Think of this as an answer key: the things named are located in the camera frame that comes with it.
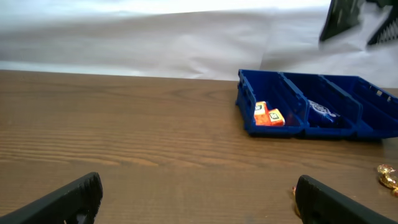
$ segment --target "white backdrop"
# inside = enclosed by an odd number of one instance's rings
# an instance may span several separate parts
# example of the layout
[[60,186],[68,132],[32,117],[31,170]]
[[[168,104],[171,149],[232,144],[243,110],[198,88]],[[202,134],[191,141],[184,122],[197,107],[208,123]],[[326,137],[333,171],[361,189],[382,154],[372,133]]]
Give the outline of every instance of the white backdrop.
[[237,80],[239,68],[359,75],[398,88],[386,17],[318,46],[327,0],[3,0],[0,69]]

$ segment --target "orange box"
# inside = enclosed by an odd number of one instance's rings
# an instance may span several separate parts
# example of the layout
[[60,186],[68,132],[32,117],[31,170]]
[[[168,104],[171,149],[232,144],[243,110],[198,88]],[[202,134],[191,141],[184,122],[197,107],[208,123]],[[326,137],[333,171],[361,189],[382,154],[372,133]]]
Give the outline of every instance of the orange box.
[[265,101],[256,103],[256,107],[254,109],[254,119],[256,120],[256,125],[271,125],[267,103]]
[[285,118],[279,112],[278,109],[273,109],[268,111],[269,119],[271,122],[271,126],[284,126],[285,125]]

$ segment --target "blue storage tray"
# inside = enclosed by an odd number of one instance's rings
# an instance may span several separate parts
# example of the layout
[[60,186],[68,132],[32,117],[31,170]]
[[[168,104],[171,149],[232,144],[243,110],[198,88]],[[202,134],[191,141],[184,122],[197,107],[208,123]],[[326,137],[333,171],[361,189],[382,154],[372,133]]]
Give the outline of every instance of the blue storage tray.
[[[398,100],[359,77],[240,70],[236,104],[249,134],[316,138],[391,138],[398,136]],[[340,114],[339,128],[308,122],[308,99]],[[254,106],[277,108],[285,126],[256,126]]]

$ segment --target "wooden table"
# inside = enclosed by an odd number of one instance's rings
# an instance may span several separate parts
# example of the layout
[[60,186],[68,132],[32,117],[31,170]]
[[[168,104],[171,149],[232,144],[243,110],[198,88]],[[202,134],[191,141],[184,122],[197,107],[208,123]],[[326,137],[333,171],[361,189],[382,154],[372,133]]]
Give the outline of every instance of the wooden table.
[[301,223],[290,189],[308,174],[398,221],[374,170],[398,167],[397,138],[251,138],[236,85],[0,72],[0,215],[97,171],[96,223]]

